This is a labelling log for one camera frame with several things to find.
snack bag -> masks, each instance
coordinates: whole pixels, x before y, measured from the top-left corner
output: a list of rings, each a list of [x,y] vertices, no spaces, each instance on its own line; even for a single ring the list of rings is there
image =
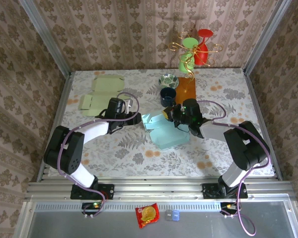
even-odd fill
[[[139,228],[145,227],[145,225],[159,220],[159,209],[157,204],[151,206],[136,208],[136,216]]]

purple cable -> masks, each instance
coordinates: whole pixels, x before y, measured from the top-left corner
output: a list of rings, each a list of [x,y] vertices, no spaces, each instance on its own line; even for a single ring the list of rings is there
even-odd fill
[[[198,103],[202,103],[202,102],[208,102],[208,103],[214,103],[216,105],[218,105],[224,112],[224,116],[222,117],[217,117],[217,118],[213,118],[212,119],[212,123],[214,125],[220,125],[220,126],[230,126],[230,127],[234,127],[234,128],[237,128],[241,131],[243,131],[244,133],[250,135],[251,137],[253,137],[254,140],[256,140],[256,142],[262,147],[262,149],[264,150],[266,156],[267,156],[267,163],[262,165],[262,166],[257,166],[257,167],[252,167],[246,174],[245,176],[241,179],[241,181],[239,182],[239,185],[238,185],[238,190],[237,190],[237,198],[236,198],[236,205],[237,205],[237,216],[238,216],[238,219],[239,219],[239,222],[243,228],[243,230],[246,232],[246,234],[248,234],[249,236],[253,237],[254,235],[256,235],[256,228],[255,228],[255,225],[254,223],[250,220],[250,218],[248,218],[247,216],[245,215],[242,215],[240,213],[240,209],[239,209],[239,196],[240,196],[240,190],[241,190],[241,186],[242,186],[242,183],[243,181],[246,179],[246,177],[253,171],[253,170],[257,170],[257,169],[262,169],[262,168],[265,168],[267,167],[270,163],[271,163],[271,158],[270,158],[270,154],[268,152],[268,150],[266,149],[265,145],[260,141],[260,139],[258,139],[253,133],[249,132],[248,130],[245,130],[244,128],[238,126],[238,125],[232,125],[232,124],[227,124],[227,123],[219,123],[219,122],[214,122],[214,120],[216,119],[223,119],[226,117],[226,110],[225,108],[220,105],[219,103],[217,102],[213,102],[213,101],[209,101],[209,100],[201,100],[201,101],[198,101]],[[242,217],[245,217],[246,219],[248,219],[251,224],[253,225],[253,228],[254,228],[254,233],[250,233],[247,231],[247,229],[245,228],[244,224],[243,224],[243,221],[242,221]]]
[[[102,203],[101,203],[100,209],[95,213],[94,216],[97,216],[97,215],[100,213],[100,211],[103,209],[103,205],[104,205],[105,200],[106,200],[104,194],[102,194],[101,192],[99,192],[99,191],[97,191],[97,190],[90,189],[90,188],[86,188],[86,187],[82,186],[82,185],[81,185],[80,183],[78,183],[75,179],[73,179],[70,175],[67,175],[66,173],[64,173],[64,172],[61,170],[61,156],[62,156],[62,152],[63,152],[63,150],[64,150],[64,146],[66,145],[66,142],[67,142],[69,136],[70,136],[74,131],[76,131],[76,130],[78,130],[78,129],[81,129],[81,128],[87,126],[87,125],[91,125],[91,124],[93,124],[93,123],[96,123],[96,122],[102,122],[102,121],[105,121],[105,122],[108,122],[108,121],[127,121],[127,120],[130,120],[130,119],[134,118],[134,117],[138,114],[140,105],[139,105],[139,101],[138,101],[138,99],[135,97],[135,95],[133,95],[133,94],[131,94],[131,93],[122,92],[122,93],[119,93],[119,94],[117,95],[117,97],[119,97],[119,96],[122,95],[122,94],[127,94],[127,95],[133,97],[133,98],[136,100],[137,105],[138,105],[138,108],[137,108],[137,111],[136,111],[135,114],[133,114],[131,117],[126,118],[126,119],[99,119],[99,120],[92,120],[92,121],[86,122],[86,123],[84,123],[84,124],[82,124],[82,125],[80,125],[80,126],[77,126],[77,127],[73,128],[73,129],[72,129],[71,131],[69,131],[69,133],[65,136],[65,138],[64,138],[64,140],[63,140],[63,142],[62,142],[62,144],[61,144],[61,148],[60,148],[59,155],[58,155],[57,168],[58,168],[58,172],[59,172],[60,175],[66,177],[68,180],[72,181],[75,185],[77,185],[77,186],[80,187],[81,189],[84,189],[84,190],[86,190],[86,191],[88,191],[88,192],[95,192],[95,193],[101,195],[101,197],[102,197]]]

